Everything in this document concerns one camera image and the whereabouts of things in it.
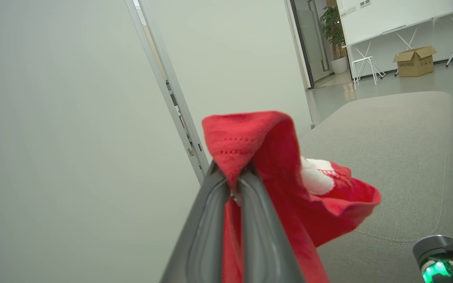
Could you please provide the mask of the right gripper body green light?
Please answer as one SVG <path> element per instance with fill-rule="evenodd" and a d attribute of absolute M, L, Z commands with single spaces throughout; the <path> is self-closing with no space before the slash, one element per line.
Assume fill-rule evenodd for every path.
<path fill-rule="evenodd" d="M 425 237 L 413 246 L 413 256 L 426 283 L 453 283 L 452 237 Z"/>

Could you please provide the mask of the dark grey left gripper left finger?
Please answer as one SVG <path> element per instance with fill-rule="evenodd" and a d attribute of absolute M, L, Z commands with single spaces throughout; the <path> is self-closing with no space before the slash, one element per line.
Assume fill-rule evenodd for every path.
<path fill-rule="evenodd" d="M 161 283 L 221 283 L 225 204 L 230 189 L 212 162 L 186 219 Z"/>

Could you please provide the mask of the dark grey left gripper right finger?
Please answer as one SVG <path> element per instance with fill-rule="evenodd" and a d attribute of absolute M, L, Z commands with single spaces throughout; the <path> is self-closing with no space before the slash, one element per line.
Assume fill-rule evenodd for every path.
<path fill-rule="evenodd" d="M 254 162 L 238 177 L 245 283 L 304 283 L 304 275 Z"/>

